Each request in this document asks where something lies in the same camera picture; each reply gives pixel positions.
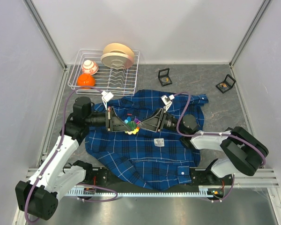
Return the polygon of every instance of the robotic arm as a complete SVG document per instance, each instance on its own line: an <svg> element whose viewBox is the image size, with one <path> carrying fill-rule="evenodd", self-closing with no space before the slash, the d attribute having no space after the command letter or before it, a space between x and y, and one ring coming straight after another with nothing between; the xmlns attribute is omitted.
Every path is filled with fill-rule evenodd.
<svg viewBox="0 0 281 225"><path fill-rule="evenodd" d="M153 115L139 124L142 129L160 132L162 129L176 131L178 120L167 113L173 98L162 97L165 107L157 109ZM131 131L115 113L112 107L107 107L106 112L92 112L91 101L88 97L79 97L73 105L73 113L69 115L65 123L64 139L58 148L61 136L54 148L43 162L37 172L29 181L20 181L16 188L16 196L19 209L24 211L30 190L36 183L28 204L28 213L36 217L48 220L54 214L60 199L78 183L91 180L93 177L92 164L76 161L73 166L61 177L58 177L63 166L72 153L80 146L89 132L89 127L103 127L108 131ZM181 137L180 141L186 148L213 149L223 151L224 159L216 159L207 168L206 179L213 184L215 177L222 178L228 174L241 172L253 176L262 165L260 155L242 142L226 135L235 135L254 147L258 148L266 157L267 148L241 127L235 127L222 133L205 133L198 130L196 119L188 114L179 124L179 131L192 137Z"/></svg>

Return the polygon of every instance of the orange object in case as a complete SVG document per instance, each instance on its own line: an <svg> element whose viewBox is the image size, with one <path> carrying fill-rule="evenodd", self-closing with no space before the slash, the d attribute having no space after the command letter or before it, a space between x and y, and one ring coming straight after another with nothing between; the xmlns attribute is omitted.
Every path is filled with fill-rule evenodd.
<svg viewBox="0 0 281 225"><path fill-rule="evenodd" d="M95 83L96 80L89 74L81 74L77 80L78 86L95 86Z"/></svg>

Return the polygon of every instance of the gray tabletop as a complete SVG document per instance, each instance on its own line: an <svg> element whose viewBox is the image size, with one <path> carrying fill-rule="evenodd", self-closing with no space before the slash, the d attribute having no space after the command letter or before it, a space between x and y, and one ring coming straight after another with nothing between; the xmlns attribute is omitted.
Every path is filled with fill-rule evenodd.
<svg viewBox="0 0 281 225"><path fill-rule="evenodd" d="M173 84L162 87L157 78L160 69L170 68L170 78ZM137 77L137 90L152 89L168 92L189 91L192 95L207 94L209 103L202 107L205 116L204 131L220 132L227 127L246 127L244 115L238 99L235 88L222 94L215 85L223 81L226 74L230 74L228 65L139 65ZM56 118L55 126L49 149L52 149L59 136L62 126L62 111L65 99L72 90L66 86L59 112ZM67 116L72 112L74 100L82 95L73 94L67 107ZM100 95L86 95L92 102L100 103ZM222 152L214 150L201 150L201 163L199 167L205 168L215 158L221 158ZM85 143L74 152L68 162L73 163L76 160L82 160L91 163L93 166L102 166L94 157L85 150Z"/></svg>

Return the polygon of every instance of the blue plaid shirt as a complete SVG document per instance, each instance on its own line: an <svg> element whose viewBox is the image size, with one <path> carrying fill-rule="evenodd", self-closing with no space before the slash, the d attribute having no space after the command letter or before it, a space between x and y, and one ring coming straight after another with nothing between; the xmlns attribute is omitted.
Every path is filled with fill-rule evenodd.
<svg viewBox="0 0 281 225"><path fill-rule="evenodd" d="M140 90L133 97L111 100L117 115L125 120L131 118L140 121L152 115L156 109L164 107L163 95L172 93L155 90ZM168 113L179 118L185 104L186 95L173 100ZM200 129L203 128L204 115L201 106L208 103L206 95L192 96L186 114L195 116ZM96 110L104 109L103 104L95 105ZM104 127L90 127L85 140L86 151L98 159L123 181L140 187L164 191L176 184L190 183L189 167L200 162L200 152L185 149L180 143L181 136L163 129L159 133L140 129L137 135L124 132L107 132ZM156 146L154 139L163 138L164 147Z"/></svg>

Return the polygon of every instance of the plaid cloth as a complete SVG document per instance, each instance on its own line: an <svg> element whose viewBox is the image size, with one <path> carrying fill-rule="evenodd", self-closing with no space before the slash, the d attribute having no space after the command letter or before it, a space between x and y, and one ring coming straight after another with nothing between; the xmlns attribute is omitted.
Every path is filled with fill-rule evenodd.
<svg viewBox="0 0 281 225"><path fill-rule="evenodd" d="M117 115L125 120L128 115L140 121L149 117L157 108L164 107L163 95L172 93L155 90L140 90L133 97L111 100ZM179 118L187 101L186 95L173 100L168 113ZM200 128L204 115L200 106L208 103L206 95L192 96L186 114L195 116ZM95 105L95 110L104 109L103 104ZM163 138L164 147L155 146L154 139ZM180 135L163 129L159 133L140 129L137 135L124 132L107 132L104 127L90 127L86 137L86 151L98 159L123 181L140 187L164 191L171 186L190 183L189 167L198 166L200 152L185 149L179 141Z"/></svg>

